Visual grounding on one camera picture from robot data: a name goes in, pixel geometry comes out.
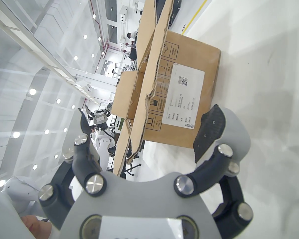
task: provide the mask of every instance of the cardboard box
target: cardboard box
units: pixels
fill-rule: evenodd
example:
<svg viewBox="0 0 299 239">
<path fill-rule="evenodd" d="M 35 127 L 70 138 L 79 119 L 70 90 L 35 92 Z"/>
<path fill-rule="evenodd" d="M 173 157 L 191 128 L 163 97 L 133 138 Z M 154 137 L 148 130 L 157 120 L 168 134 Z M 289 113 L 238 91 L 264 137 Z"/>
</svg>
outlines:
<svg viewBox="0 0 299 239">
<path fill-rule="evenodd" d="M 138 71 L 121 74 L 112 114 L 125 118 L 114 157 L 119 175 L 129 142 L 142 140 L 192 148 L 200 120 L 210 110 L 220 50 L 168 31 L 173 0 L 156 25 L 155 0 L 146 0 L 137 36 Z"/>
</svg>

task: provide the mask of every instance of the window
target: window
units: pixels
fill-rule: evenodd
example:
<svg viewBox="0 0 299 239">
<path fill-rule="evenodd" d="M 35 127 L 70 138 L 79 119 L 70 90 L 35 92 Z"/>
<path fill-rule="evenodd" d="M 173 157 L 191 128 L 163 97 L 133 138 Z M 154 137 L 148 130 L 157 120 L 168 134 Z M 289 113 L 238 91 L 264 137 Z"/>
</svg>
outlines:
<svg viewBox="0 0 299 239">
<path fill-rule="evenodd" d="M 104 0 L 105 1 L 105 11 L 106 18 L 113 22 L 117 21 L 117 12 L 116 12 L 116 0 Z"/>
<path fill-rule="evenodd" d="M 110 42 L 117 44 L 117 28 L 116 28 L 116 26 L 107 25 L 107 30 L 109 32 Z"/>
</svg>

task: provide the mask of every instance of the cable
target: cable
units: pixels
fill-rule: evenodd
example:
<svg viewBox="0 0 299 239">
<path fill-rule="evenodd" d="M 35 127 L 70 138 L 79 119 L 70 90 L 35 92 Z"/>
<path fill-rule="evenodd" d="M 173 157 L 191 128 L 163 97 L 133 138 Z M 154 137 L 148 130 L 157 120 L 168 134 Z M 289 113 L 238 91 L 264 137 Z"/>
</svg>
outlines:
<svg viewBox="0 0 299 239">
<path fill-rule="evenodd" d="M 20 180 L 18 177 L 14 176 L 14 178 L 16 178 L 19 182 L 21 182 L 22 184 L 28 185 L 29 187 L 31 187 L 34 190 L 40 191 L 37 188 L 34 188 L 33 186 L 31 186 L 30 184 L 26 183 L 25 181 Z"/>
<path fill-rule="evenodd" d="M 101 129 L 101 131 L 103 131 L 106 135 L 108 135 L 108 136 L 110 136 L 111 138 L 113 138 L 114 139 L 114 137 L 113 136 L 111 136 L 110 134 L 108 134 L 106 131 L 104 131 L 104 130 L 102 130 Z"/>
</svg>

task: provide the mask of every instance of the white floor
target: white floor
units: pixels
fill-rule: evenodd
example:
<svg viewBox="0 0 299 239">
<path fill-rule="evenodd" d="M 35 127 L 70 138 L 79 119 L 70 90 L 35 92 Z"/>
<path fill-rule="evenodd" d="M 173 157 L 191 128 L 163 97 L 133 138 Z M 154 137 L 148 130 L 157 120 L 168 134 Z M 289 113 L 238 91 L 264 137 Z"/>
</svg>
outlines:
<svg viewBox="0 0 299 239">
<path fill-rule="evenodd" d="M 254 220 L 239 238 L 299 238 L 299 0 L 213 0 L 188 36 L 221 49 L 213 103 L 252 139 L 239 179 Z M 142 157 L 131 180 L 195 167 L 191 149 L 146 142 Z M 218 187 L 202 197 L 221 202 Z"/>
</svg>

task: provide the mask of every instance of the sticker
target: sticker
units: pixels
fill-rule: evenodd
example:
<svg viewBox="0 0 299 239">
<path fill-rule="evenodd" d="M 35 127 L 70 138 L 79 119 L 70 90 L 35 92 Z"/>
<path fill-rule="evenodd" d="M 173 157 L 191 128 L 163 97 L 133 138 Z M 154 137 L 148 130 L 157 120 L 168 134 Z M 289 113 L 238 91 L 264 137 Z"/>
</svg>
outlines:
<svg viewBox="0 0 299 239">
<path fill-rule="evenodd" d="M 163 124 L 194 129 L 205 72 L 174 63 Z"/>
<path fill-rule="evenodd" d="M 102 121 L 102 120 L 104 120 L 104 117 L 103 117 L 103 116 L 101 116 L 101 117 L 99 117 L 99 118 L 96 118 L 96 121 L 97 121 L 97 122 L 100 122 L 100 121 Z"/>
</svg>

